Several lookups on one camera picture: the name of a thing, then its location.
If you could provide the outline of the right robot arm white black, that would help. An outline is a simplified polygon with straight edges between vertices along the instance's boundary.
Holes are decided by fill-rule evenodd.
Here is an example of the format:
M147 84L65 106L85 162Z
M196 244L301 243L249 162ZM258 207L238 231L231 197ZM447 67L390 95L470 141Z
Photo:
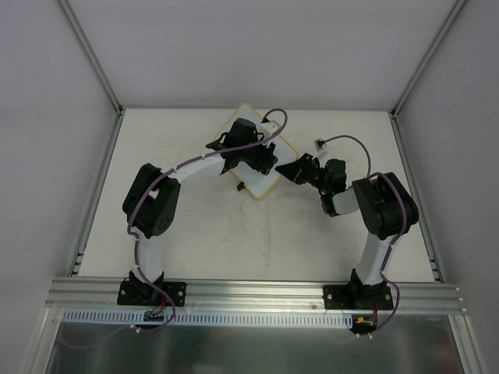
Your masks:
M413 198L392 173L376 173L346 185L346 163L338 159L324 166L310 154L276 167L276 171L297 185L317 189L323 211L338 217L359 211L368 231L358 265L345 285L323 286L327 310L392 310L395 299L384 272L393 245L418 223L419 211Z

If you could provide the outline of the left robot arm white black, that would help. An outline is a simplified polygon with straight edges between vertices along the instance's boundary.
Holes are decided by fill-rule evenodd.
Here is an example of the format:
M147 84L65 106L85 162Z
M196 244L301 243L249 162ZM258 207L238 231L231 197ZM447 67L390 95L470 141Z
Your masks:
M181 188L204 178L223 175L241 163L268 175L278 160L272 139L283 128L280 126L266 136L253 122L237 118L227 132L205 146L202 155L167 171L150 163L139 169L122 204L127 232L135 238L135 245L134 264L128 278L120 284L120 305L172 304L165 297L167 287L161 249L154 239L171 226Z

